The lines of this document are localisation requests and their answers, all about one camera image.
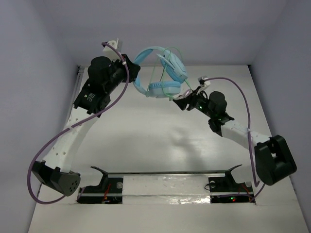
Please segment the light blue headphones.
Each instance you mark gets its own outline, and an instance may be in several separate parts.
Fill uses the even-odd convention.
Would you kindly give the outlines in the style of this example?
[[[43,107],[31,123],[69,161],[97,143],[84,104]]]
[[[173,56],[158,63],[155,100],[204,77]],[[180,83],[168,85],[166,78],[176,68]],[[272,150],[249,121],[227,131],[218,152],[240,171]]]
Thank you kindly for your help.
[[[181,84],[187,83],[188,73],[183,62],[169,47],[151,46],[142,50],[134,59],[134,64],[140,65],[153,51],[163,67],[159,81],[149,81],[148,87],[144,88],[137,77],[133,82],[136,90],[146,97],[173,98],[181,91]]]

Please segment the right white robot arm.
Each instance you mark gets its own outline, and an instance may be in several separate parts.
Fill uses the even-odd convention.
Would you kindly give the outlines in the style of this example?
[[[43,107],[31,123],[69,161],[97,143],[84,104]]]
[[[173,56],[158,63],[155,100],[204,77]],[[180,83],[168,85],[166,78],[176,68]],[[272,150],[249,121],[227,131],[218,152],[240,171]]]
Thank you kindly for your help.
[[[196,109],[209,117],[208,124],[217,135],[232,140],[251,153],[255,175],[272,186],[297,171],[297,166],[284,137],[266,136],[238,123],[226,112],[223,93],[214,91],[209,96],[192,92],[174,100],[181,110]]]

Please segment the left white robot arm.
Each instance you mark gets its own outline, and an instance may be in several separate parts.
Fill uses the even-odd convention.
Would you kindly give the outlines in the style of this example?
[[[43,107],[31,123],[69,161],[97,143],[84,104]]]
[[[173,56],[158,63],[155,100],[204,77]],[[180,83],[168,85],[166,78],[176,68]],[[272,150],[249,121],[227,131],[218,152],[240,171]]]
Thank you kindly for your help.
[[[140,66],[132,63],[126,54],[116,61],[104,56],[92,59],[87,69],[88,79],[73,103],[72,118],[53,140],[54,146],[42,161],[35,160],[30,166],[30,172],[43,185],[64,197],[75,192],[81,177],[71,170],[71,165],[79,146],[103,111],[113,106],[111,93],[119,84],[135,81],[139,71]]]

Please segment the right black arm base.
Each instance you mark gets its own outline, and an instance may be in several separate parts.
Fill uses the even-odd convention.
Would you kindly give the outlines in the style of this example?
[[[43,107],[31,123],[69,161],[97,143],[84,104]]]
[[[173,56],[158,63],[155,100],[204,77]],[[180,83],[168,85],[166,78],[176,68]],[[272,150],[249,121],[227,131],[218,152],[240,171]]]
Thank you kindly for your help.
[[[216,176],[208,178],[204,189],[210,194],[211,203],[254,203],[252,184],[237,183],[231,172],[242,165],[215,172]]]

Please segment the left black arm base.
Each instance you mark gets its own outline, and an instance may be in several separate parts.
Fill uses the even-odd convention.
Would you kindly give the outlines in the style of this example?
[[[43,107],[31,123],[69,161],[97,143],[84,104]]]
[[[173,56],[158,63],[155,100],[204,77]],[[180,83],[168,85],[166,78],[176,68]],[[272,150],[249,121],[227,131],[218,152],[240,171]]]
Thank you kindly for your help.
[[[102,177],[98,185],[89,185],[79,189],[77,203],[79,204],[122,204],[123,177],[110,177],[109,173],[91,166],[101,172]]]

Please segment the white foam front panel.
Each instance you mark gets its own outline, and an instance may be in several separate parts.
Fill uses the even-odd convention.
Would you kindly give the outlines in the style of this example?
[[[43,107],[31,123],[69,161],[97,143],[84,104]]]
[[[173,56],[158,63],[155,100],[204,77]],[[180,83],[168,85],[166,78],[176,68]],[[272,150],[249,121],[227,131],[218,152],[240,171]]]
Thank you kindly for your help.
[[[37,205],[31,233],[306,233],[289,181],[289,198],[262,192],[255,204]]]

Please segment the aluminium rail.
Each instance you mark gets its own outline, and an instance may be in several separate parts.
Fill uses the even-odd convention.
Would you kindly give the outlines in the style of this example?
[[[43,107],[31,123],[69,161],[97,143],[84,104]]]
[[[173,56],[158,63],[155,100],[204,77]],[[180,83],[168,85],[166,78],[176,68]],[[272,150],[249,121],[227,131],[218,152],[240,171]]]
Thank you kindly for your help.
[[[83,73],[84,73],[84,67],[78,66],[77,77],[76,77],[75,86],[74,86],[73,94],[72,94],[72,97],[71,97],[71,101],[69,103],[69,111],[68,111],[68,114],[66,116],[65,125],[67,125],[67,123],[69,122],[69,119],[70,119],[70,116],[71,116],[71,111],[72,111],[72,108],[73,108],[73,102],[74,102],[76,96],[79,93],[79,88],[80,88],[81,81],[82,81],[82,78],[83,78]],[[60,198],[58,198],[56,200],[53,200],[53,201],[41,201],[41,200],[39,200],[38,197],[39,197],[39,193],[40,193],[40,189],[41,189],[41,186],[43,184],[43,181],[40,178],[36,177],[40,181],[40,187],[39,187],[39,190],[38,190],[37,194],[35,194],[32,191],[32,187],[31,187],[31,175],[35,175],[32,172],[32,169],[33,169],[33,166],[35,165],[35,162],[36,162],[37,158],[41,155],[41,153],[43,153],[43,151],[45,149],[48,149],[48,152],[50,152],[50,150],[53,148],[53,146],[55,144],[55,141],[57,141],[57,139],[59,137],[61,137],[65,133],[65,129],[66,129],[66,127],[60,133],[58,133],[56,136],[54,136],[52,139],[50,139],[39,150],[39,152],[35,155],[35,157],[31,161],[31,164],[29,165],[29,169],[28,169],[28,172],[27,172],[27,188],[28,188],[28,191],[29,191],[29,194],[31,195],[31,197],[38,203],[43,203],[43,204],[56,203],[56,202],[58,202],[58,201],[60,201],[61,199],[64,198],[64,196],[61,196]]]

